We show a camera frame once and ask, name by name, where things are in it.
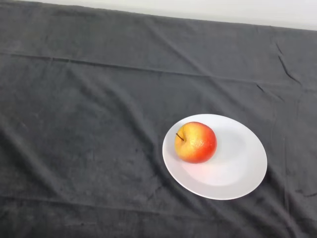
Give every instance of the white plate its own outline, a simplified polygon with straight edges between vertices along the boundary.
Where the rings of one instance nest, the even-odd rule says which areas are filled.
[[[197,121],[216,134],[217,149],[207,162],[182,161],[174,149],[175,135],[185,123]],[[163,158],[170,174],[184,188],[202,197],[227,200],[242,197],[262,182],[266,153],[257,136],[241,123],[219,115],[194,115],[176,123],[163,142]]]

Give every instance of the dark gray cloth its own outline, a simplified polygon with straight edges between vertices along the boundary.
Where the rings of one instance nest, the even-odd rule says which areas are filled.
[[[199,197],[168,173],[194,114],[250,128],[268,170]],[[2,238],[317,237],[317,32],[0,3]]]

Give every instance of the white wall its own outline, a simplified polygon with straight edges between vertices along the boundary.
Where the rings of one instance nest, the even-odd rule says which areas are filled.
[[[317,30],[317,0],[35,1],[64,5],[81,5],[180,18]]]

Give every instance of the red apple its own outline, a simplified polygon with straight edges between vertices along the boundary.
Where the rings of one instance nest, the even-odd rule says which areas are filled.
[[[184,124],[175,136],[176,154],[189,163],[209,160],[217,148],[214,131],[200,122]]]

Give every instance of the plate rim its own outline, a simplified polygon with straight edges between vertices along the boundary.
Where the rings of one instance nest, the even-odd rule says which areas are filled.
[[[188,188],[187,186],[185,186],[181,181],[179,181],[174,175],[173,173],[171,172],[170,168],[168,167],[167,163],[166,163],[166,160],[165,160],[165,157],[164,157],[164,144],[165,144],[165,139],[169,133],[169,131],[177,124],[179,123],[180,121],[184,120],[184,119],[187,119],[187,118],[190,118],[190,117],[198,117],[198,116],[217,116],[217,117],[222,117],[222,118],[227,118],[227,119],[230,119],[230,120],[233,120],[239,124],[241,124],[243,127],[245,127],[247,130],[249,130],[260,142],[262,148],[263,148],[263,151],[264,151],[264,154],[265,154],[265,171],[263,173],[263,175],[261,176],[261,178],[259,177],[259,184],[257,184],[255,187],[252,187],[252,189],[250,189],[249,192],[243,194],[243,195],[236,195],[236,196],[232,196],[230,198],[219,198],[219,197],[211,197],[211,196],[205,196],[205,195],[201,195],[195,191],[193,191],[192,189]],[[248,195],[249,193],[253,192],[255,189],[257,189],[260,184],[262,183],[262,181],[264,180],[265,176],[266,176],[266,173],[267,173],[267,154],[266,154],[266,151],[265,151],[265,148],[262,144],[262,142],[260,141],[260,139],[257,137],[257,135],[251,131],[247,126],[245,126],[244,124],[242,124],[241,122],[235,120],[235,119],[232,119],[232,118],[229,118],[229,117],[225,117],[225,116],[222,116],[222,115],[218,115],[218,114],[196,114],[196,115],[191,115],[191,116],[188,116],[188,117],[185,117],[179,121],[177,121],[176,123],[174,123],[171,128],[167,131],[165,137],[164,137],[164,140],[163,140],[163,144],[162,144],[162,156],[163,156],[163,160],[164,160],[164,164],[168,170],[168,172],[170,173],[170,175],[173,177],[174,180],[176,180],[182,187],[184,187],[185,189],[187,189],[188,191],[198,195],[198,196],[201,196],[201,197],[205,197],[205,198],[208,198],[208,199],[214,199],[214,200],[233,200],[233,199],[237,199],[237,198],[240,198],[240,197],[244,197],[246,195]]]

